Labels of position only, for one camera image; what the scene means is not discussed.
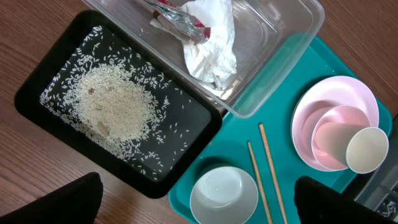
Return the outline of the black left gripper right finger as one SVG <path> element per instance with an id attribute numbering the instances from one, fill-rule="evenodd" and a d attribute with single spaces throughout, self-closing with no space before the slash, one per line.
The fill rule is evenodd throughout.
<path id="1" fill-rule="evenodd" d="M 296 181 L 294 192 L 301 224 L 394 224 L 309 176 Z"/>

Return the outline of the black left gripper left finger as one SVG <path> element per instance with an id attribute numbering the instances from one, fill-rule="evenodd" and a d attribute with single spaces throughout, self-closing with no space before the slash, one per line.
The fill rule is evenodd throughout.
<path id="1" fill-rule="evenodd" d="M 90 172 L 63 187 L 1 217 L 3 224 L 93 224 L 103 198 L 103 183 Z"/>

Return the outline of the wooden chopstick plain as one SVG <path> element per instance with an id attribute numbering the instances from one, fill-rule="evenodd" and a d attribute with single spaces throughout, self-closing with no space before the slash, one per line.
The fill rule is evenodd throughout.
<path id="1" fill-rule="evenodd" d="M 267 222 L 268 222 L 268 224 L 273 224 L 271 213 L 270 213 L 269 206 L 268 206 L 268 203 L 267 203 L 267 198 L 266 198 L 266 195 L 265 195 L 265 192 L 264 192 L 261 176 L 260 176 L 259 169 L 258 169 L 258 166 L 257 166 L 256 158 L 255 158 L 255 155 L 254 155 L 254 152 L 253 152 L 253 149 L 252 149 L 252 145 L 251 145 L 251 143 L 249 141 L 247 142 L 247 145 L 248 145 L 252 166 L 253 166 L 254 173 L 255 173 L 255 176 L 256 176 L 256 180 L 257 180 L 258 189 L 259 189 L 260 196 L 261 196 L 261 199 L 262 199 L 262 203 L 263 203 L 263 206 L 264 206 L 264 211 L 265 211 L 265 214 L 266 214 L 266 217 L 267 217 Z"/>

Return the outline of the wooden chopstick patterned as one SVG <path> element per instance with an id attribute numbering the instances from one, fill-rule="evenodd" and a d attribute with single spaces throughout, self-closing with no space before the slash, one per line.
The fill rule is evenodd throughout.
<path id="1" fill-rule="evenodd" d="M 275 169 L 274 169 L 274 163 L 273 163 L 272 156 L 271 156 L 271 150 L 270 150 L 269 143 L 268 143 L 268 140 L 267 140 L 265 128 L 264 128 L 264 125 L 262 123 L 259 123 L 259 130 L 260 130 L 260 133 L 261 133 L 261 138 L 262 138 L 264 149 L 265 149 L 265 152 L 266 152 L 267 161 L 268 161 L 268 164 L 269 164 L 269 169 L 270 169 L 270 172 L 271 172 L 272 181 L 273 181 L 274 188 L 275 188 L 275 193 L 276 193 L 276 196 L 277 196 L 277 199 L 278 199 L 278 203 L 279 203 L 279 207 L 280 207 L 280 212 L 282 214 L 282 218 L 283 218 L 284 224 L 288 224 L 287 216 L 286 216 L 286 212 L 285 212 L 285 207 L 284 207 L 284 202 L 283 202 L 283 199 L 282 199 L 282 194 L 280 192 L 280 187 L 279 187 L 279 183 L 278 183 L 278 180 L 277 180 L 277 175 L 276 175 L 276 172 L 275 172 Z"/>

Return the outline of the white paper cup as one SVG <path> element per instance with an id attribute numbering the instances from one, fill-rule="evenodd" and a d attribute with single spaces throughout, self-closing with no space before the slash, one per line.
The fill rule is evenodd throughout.
<path id="1" fill-rule="evenodd" d="M 386 133 L 372 126 L 325 123 L 315 133 L 315 144 L 352 171 L 367 174 L 377 169 L 389 150 Z"/>

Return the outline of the grey bowl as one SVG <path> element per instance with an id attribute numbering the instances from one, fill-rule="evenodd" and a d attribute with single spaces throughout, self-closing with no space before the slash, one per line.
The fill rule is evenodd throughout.
<path id="1" fill-rule="evenodd" d="M 190 210 L 198 223 L 245 223 L 257 208 L 259 192 L 246 171 L 220 166 L 205 172 L 190 194 Z"/>

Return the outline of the pile of rice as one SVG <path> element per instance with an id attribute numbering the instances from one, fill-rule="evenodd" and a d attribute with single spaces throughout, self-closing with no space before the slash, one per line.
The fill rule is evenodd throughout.
<path id="1" fill-rule="evenodd" d="M 105 26 L 84 37 L 39 96 L 40 104 L 153 182 L 188 143 L 174 116 L 193 98 Z"/>

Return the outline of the white napkin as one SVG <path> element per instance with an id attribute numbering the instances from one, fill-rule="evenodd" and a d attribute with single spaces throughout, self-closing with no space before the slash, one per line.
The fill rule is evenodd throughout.
<path id="1" fill-rule="evenodd" d="M 232 1 L 188 1 L 179 8 L 211 28 L 205 43 L 181 41 L 189 74 L 211 88 L 226 89 L 227 79 L 237 72 Z"/>

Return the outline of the red foil wrapper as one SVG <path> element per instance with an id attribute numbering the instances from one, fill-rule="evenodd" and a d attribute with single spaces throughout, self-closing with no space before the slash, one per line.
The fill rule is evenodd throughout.
<path id="1" fill-rule="evenodd" d="M 152 14 L 150 24 L 181 41 L 202 44 L 208 41 L 211 28 L 205 27 L 195 16 L 182 11 L 167 0 L 142 0 L 141 6 Z"/>

